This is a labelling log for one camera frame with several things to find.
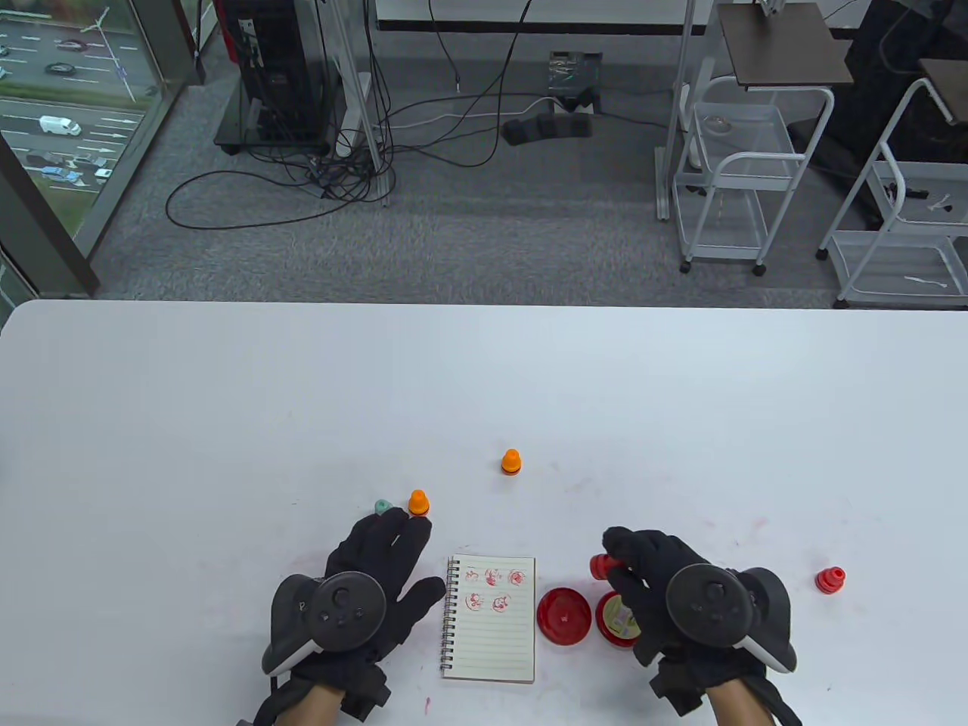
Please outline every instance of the road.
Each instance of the road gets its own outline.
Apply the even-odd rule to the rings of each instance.
[[[82,133],[80,136],[56,136],[41,131],[40,119],[43,115],[64,116],[76,121]],[[115,163],[127,148],[142,114],[132,111],[111,111],[100,108],[81,108],[78,106],[57,106],[53,104],[33,104],[12,99],[0,99],[0,136],[14,150],[20,162],[32,176],[40,176],[40,171],[26,163],[28,151],[50,151],[70,158],[74,154],[90,154],[108,160],[107,168]],[[82,170],[82,180],[87,187],[59,185],[58,189],[78,194],[96,193],[100,186],[94,180],[94,171]]]
[[[0,20],[0,45],[10,49],[9,55],[0,58],[0,66],[10,73],[8,78],[0,80],[0,95],[3,84],[9,81],[53,89],[89,88],[98,93],[128,97],[121,79],[121,75],[127,75],[135,97],[143,98],[146,90],[158,83],[145,43],[129,33],[105,31],[105,35],[110,48],[97,30],[80,33],[79,29],[32,21]],[[90,47],[80,53],[60,50],[56,41],[67,39],[84,41]],[[112,52],[123,71],[118,71]],[[50,63],[70,63],[77,71],[73,76],[53,76],[44,70]]]

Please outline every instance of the black stand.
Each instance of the black stand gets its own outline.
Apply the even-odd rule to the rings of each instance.
[[[328,154],[331,148],[327,139],[328,129],[323,127],[318,135],[311,138],[279,138],[272,136],[264,138],[260,135],[256,119],[252,118],[253,108],[245,84],[240,77],[235,84],[235,90],[228,99],[226,111],[222,114],[222,123],[215,132],[215,145],[229,156],[235,156],[244,148],[266,149],[286,148],[312,151],[320,156]]]

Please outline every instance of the glass window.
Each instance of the glass window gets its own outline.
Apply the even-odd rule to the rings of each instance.
[[[30,287],[23,282],[7,257],[0,252],[0,327],[6,324],[7,318],[17,305],[22,305],[33,298],[34,293]]]
[[[0,0],[0,136],[71,236],[160,85],[128,0]]]

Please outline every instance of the white table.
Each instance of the white table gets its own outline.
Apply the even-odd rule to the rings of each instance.
[[[535,556],[539,594],[593,602],[601,532],[666,529],[782,577],[804,723],[960,722],[966,356],[958,313],[27,303],[0,335],[0,723],[252,717],[278,583],[414,487],[416,576]],[[534,685],[443,682],[439,632],[385,661],[369,723],[683,722],[596,631],[539,636]]]

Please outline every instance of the white metal cart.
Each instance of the white metal cart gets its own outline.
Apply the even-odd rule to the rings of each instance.
[[[840,292],[833,303],[916,307],[968,304],[968,273],[953,241],[968,236],[968,165],[899,162],[889,139],[914,95],[924,88],[948,123],[954,116],[929,77],[914,81],[834,217],[818,259],[833,262]],[[839,229],[866,184],[884,222],[879,229]]]
[[[707,90],[727,82],[735,83],[736,77],[716,78]],[[683,274],[692,268],[694,257],[755,259],[753,274],[767,271],[764,259],[833,112],[833,93],[826,87],[751,87],[747,91],[769,92],[771,97],[765,104],[713,104],[700,99],[693,105],[672,187]],[[787,92],[824,98],[813,138],[801,154],[794,151],[775,104],[776,95]],[[685,168],[694,141],[699,171]],[[769,228],[760,205],[761,192],[783,194]]]

